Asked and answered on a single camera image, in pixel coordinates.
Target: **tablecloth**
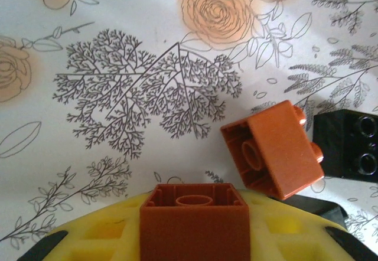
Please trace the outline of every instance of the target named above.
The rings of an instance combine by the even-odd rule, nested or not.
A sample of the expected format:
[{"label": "tablecloth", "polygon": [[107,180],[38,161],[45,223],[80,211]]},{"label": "tablecloth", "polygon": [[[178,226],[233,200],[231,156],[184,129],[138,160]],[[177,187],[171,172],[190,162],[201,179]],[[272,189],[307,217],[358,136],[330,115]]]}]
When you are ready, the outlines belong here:
[{"label": "tablecloth", "polygon": [[[232,182],[219,131],[289,99],[377,114],[378,0],[1,0],[0,252],[153,189]],[[324,178],[378,253],[378,184]]]}]

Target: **fern illustration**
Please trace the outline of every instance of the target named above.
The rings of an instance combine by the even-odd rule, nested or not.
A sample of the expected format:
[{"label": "fern illustration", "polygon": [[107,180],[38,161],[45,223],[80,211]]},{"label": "fern illustration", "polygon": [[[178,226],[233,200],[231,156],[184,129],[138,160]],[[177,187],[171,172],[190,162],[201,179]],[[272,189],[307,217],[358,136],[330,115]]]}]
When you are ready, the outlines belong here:
[{"label": "fern illustration", "polygon": [[220,93],[242,91],[235,65],[227,56],[213,60],[179,43],[157,57],[122,31],[104,30],[91,42],[67,47],[67,69],[56,75],[53,98],[75,102],[67,120],[79,124],[74,135],[87,148],[107,142],[131,159],[139,158],[152,116],[172,138],[193,133],[205,138],[209,121],[224,118]]},{"label": "fern illustration", "polygon": [[[305,95],[296,105],[303,109],[307,116],[306,130],[312,125],[315,110],[318,113],[332,112],[338,109],[347,109],[351,105],[360,107],[365,101],[370,86],[362,81],[362,77],[371,69],[378,67],[378,49],[376,46],[352,45],[351,48],[341,48],[330,52],[334,60],[325,65],[298,64],[290,70],[301,70],[303,73],[288,76],[294,81],[285,93],[295,90],[297,94]],[[354,70],[349,74],[337,75],[337,67],[348,66]],[[334,86],[329,98],[316,105],[311,99],[321,90]]]},{"label": "fern illustration", "polygon": [[378,0],[312,0],[312,4],[318,7],[331,7],[339,10],[330,15],[331,25],[338,27],[347,27],[351,35],[355,34],[362,25],[365,4],[377,2]]}]

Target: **branch illustration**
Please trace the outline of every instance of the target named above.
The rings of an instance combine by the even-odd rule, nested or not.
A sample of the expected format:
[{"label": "branch illustration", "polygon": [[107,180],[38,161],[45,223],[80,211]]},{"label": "branch illustration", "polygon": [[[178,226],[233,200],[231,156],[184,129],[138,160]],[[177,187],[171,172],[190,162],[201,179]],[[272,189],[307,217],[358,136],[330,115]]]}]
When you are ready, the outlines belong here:
[{"label": "branch illustration", "polygon": [[[318,7],[326,7],[339,9],[340,11],[331,15],[331,25],[338,27],[348,26],[348,31],[351,35],[355,34],[358,29],[361,28],[362,16],[364,11],[362,8],[366,4],[377,2],[378,0],[362,0],[362,1],[350,1],[350,0],[312,0],[312,4]],[[355,9],[350,10],[350,6],[358,5]]]},{"label": "branch illustration", "polygon": [[73,180],[76,172],[71,172],[71,167],[59,172],[59,181],[49,182],[49,188],[39,187],[41,195],[29,200],[29,204],[34,207],[34,216],[26,221],[19,216],[14,230],[4,235],[0,242],[10,240],[11,246],[17,250],[27,239],[38,242],[54,228],[57,220],[54,212],[58,209],[73,210],[68,200],[75,195],[80,195],[82,202],[87,205],[96,202],[99,196],[124,195],[128,187],[126,181],[131,177],[129,165],[125,160],[118,158],[113,161],[112,158],[105,157],[98,163],[92,162],[87,169],[92,180],[78,190],[74,190]]},{"label": "branch illustration", "polygon": [[[375,212],[375,213],[378,213],[378,207],[377,206],[373,206],[372,207],[372,210]],[[364,234],[362,232],[362,230],[368,225],[370,224],[372,221],[375,221],[375,220],[378,220],[378,214],[376,214],[375,216],[373,217],[368,217],[367,213],[361,209],[359,211],[357,211],[357,214],[354,215],[354,214],[351,214],[349,219],[346,221],[346,226],[348,228],[348,231],[354,235],[356,238],[358,238],[359,240],[361,240],[362,242],[364,241]],[[376,236],[378,233],[378,230],[376,229],[372,236]]]},{"label": "branch illustration", "polygon": [[215,174],[213,171],[205,171],[205,174],[211,178],[214,183],[224,183],[224,180]]},{"label": "branch illustration", "polygon": [[172,138],[205,138],[208,120],[224,118],[219,94],[238,97],[242,91],[236,64],[227,56],[209,60],[175,43],[157,57],[141,47],[136,37],[116,30],[67,47],[72,73],[56,75],[53,98],[76,102],[77,112],[67,120],[79,123],[73,133],[85,137],[87,148],[107,142],[139,158],[152,116],[162,118],[160,126]]},{"label": "branch illustration", "polygon": [[25,48],[33,48],[39,52],[49,52],[49,51],[59,51],[62,50],[63,47],[56,41],[59,39],[62,35],[67,34],[68,32],[75,32],[76,34],[79,34],[79,29],[92,25],[95,22],[88,22],[76,27],[72,27],[66,30],[62,29],[62,26],[58,26],[52,34],[47,35],[45,37],[39,38],[35,41],[31,41],[27,38],[22,39],[22,46],[19,48],[20,50]]},{"label": "branch illustration", "polygon": [[[330,112],[337,109],[348,108],[352,104],[349,95],[354,91],[353,106],[358,108],[364,102],[370,87],[362,81],[362,77],[370,70],[378,67],[378,49],[374,46],[352,45],[351,48],[342,48],[330,52],[335,57],[327,66],[300,64],[290,67],[291,70],[302,70],[304,73],[288,76],[288,80],[294,84],[285,89],[285,93],[296,90],[297,94],[306,96],[299,100],[296,105],[303,109],[307,116],[306,130],[312,125],[312,117],[315,108],[320,113]],[[356,70],[343,76],[337,76],[337,66],[348,66],[351,70]],[[330,93],[329,99],[315,104],[311,97],[319,91],[335,86]]]}]

